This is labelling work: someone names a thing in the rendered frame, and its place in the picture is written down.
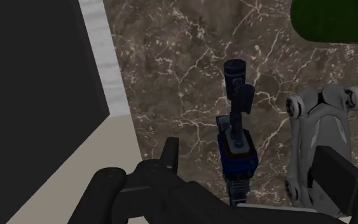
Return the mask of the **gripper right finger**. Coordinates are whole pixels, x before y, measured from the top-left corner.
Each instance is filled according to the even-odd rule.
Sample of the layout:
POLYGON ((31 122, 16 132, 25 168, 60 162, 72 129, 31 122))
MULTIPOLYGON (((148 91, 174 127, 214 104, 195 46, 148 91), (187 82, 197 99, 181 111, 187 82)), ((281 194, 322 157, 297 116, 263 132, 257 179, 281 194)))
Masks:
POLYGON ((358 224, 358 168, 329 146, 317 146, 310 174, 343 214, 349 224, 358 224))

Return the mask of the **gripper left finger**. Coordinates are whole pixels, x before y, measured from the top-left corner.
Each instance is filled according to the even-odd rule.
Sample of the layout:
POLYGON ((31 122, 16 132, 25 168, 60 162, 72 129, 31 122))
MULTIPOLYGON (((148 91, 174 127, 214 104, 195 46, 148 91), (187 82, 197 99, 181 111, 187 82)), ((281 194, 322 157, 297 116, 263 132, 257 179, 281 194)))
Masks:
POLYGON ((98 170, 67 224, 195 224, 170 191, 185 184, 177 175, 179 139, 168 137, 159 159, 143 160, 127 174, 117 167, 98 170))

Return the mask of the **grey toy car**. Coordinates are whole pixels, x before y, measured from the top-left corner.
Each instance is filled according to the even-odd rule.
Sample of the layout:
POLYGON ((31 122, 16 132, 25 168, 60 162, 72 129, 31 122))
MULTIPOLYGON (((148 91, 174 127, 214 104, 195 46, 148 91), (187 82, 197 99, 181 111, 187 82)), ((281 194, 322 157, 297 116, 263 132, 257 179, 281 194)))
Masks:
POLYGON ((350 160, 348 112, 358 111, 358 87, 330 83, 317 91, 313 87, 286 99, 293 149, 287 166, 285 188, 294 207, 314 209, 335 218, 339 208, 310 174, 317 146, 330 146, 350 160))

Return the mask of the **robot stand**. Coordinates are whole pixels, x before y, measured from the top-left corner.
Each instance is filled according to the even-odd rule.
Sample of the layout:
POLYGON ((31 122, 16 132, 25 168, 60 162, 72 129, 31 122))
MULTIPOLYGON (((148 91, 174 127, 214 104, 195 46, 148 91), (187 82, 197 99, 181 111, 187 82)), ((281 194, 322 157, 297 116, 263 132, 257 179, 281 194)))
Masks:
POLYGON ((108 114, 79 0, 0 0, 0 224, 108 114))

